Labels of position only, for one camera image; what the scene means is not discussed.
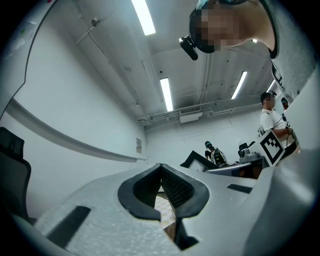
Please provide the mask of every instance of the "office chair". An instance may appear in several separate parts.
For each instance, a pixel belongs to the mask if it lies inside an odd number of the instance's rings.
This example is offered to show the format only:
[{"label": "office chair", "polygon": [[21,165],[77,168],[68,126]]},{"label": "office chair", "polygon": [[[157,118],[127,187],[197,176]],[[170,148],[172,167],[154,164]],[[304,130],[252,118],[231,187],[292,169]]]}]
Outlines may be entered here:
[{"label": "office chair", "polygon": [[11,213],[34,224],[29,218],[26,195],[31,175],[30,164],[23,159],[25,141],[4,127],[0,127],[0,193]]}]

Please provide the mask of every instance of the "air conditioner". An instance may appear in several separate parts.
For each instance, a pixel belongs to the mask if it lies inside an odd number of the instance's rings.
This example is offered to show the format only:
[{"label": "air conditioner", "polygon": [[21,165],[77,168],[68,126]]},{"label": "air conditioner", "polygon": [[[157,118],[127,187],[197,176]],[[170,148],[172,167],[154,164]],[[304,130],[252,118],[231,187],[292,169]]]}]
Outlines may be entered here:
[{"label": "air conditioner", "polygon": [[202,111],[200,106],[185,108],[179,111],[180,123],[187,123],[196,121],[202,116]]}]

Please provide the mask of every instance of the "white wall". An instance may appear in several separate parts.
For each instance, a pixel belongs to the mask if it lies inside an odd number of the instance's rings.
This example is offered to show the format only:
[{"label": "white wall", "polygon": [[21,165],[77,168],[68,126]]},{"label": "white wall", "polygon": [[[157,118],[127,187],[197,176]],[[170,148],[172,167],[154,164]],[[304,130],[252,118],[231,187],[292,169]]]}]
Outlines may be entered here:
[{"label": "white wall", "polygon": [[31,165],[26,206],[33,218],[90,181],[145,165],[145,161],[108,154],[68,139],[15,102],[6,109],[0,126],[25,141],[23,158]]},{"label": "white wall", "polygon": [[[144,129],[75,46],[68,33],[70,24],[60,12],[64,4],[58,1],[40,27],[26,83],[15,100],[46,125],[79,142],[146,159]],[[137,138],[142,153],[137,153]]]},{"label": "white wall", "polygon": [[229,164],[239,161],[239,141],[248,145],[257,141],[260,113],[258,107],[189,123],[173,122],[149,128],[146,131],[147,162],[180,165],[192,151],[204,157],[206,141],[218,147]]}]

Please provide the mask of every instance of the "ceiling light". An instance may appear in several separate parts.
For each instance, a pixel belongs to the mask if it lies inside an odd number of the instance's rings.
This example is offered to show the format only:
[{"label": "ceiling light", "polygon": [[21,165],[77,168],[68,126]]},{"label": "ceiling light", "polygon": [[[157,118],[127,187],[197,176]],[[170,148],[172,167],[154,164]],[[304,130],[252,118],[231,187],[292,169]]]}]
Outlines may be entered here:
[{"label": "ceiling light", "polygon": [[146,36],[156,33],[146,0],[131,0]]},{"label": "ceiling light", "polygon": [[241,78],[240,78],[240,81],[239,81],[239,83],[238,83],[238,86],[236,87],[235,92],[234,92],[234,94],[233,94],[233,96],[232,96],[232,98],[231,98],[232,100],[237,97],[237,94],[238,94],[241,86],[243,85],[243,83],[244,83],[244,81],[245,81],[245,78],[246,78],[246,76],[247,76],[247,73],[248,73],[247,71],[243,71],[243,72],[242,72],[242,76],[241,76]]},{"label": "ceiling light", "polygon": [[273,81],[272,81],[272,83],[270,84],[270,86],[269,86],[269,88],[268,88],[267,91],[270,91],[270,89],[271,89],[271,87],[274,85],[275,81],[276,81],[276,80],[273,80]]},{"label": "ceiling light", "polygon": [[164,78],[160,80],[162,91],[163,91],[163,96],[166,104],[166,110],[168,112],[174,110],[172,106],[172,99],[171,99],[171,92],[170,92],[170,86],[169,86],[169,79]]}]

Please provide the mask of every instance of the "white ceiling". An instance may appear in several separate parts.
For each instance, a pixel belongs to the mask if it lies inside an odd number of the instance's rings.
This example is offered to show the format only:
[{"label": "white ceiling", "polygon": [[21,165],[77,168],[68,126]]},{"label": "white ceiling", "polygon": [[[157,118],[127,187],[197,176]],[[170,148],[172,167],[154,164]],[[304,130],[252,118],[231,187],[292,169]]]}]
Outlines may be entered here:
[{"label": "white ceiling", "polygon": [[[74,43],[137,119],[166,112],[161,78],[169,78],[175,110],[231,99],[242,71],[248,75],[237,98],[243,102],[245,97],[254,98],[250,104],[257,104],[259,97],[254,95],[265,91],[273,80],[268,49],[260,42],[249,40],[213,54],[197,51],[197,61],[189,58],[180,48],[179,38],[189,33],[189,15],[198,0],[146,0],[156,31],[148,36],[131,0],[62,2],[65,6],[57,15]],[[93,18],[102,20],[95,28]],[[103,53],[85,35],[90,28]]]}]

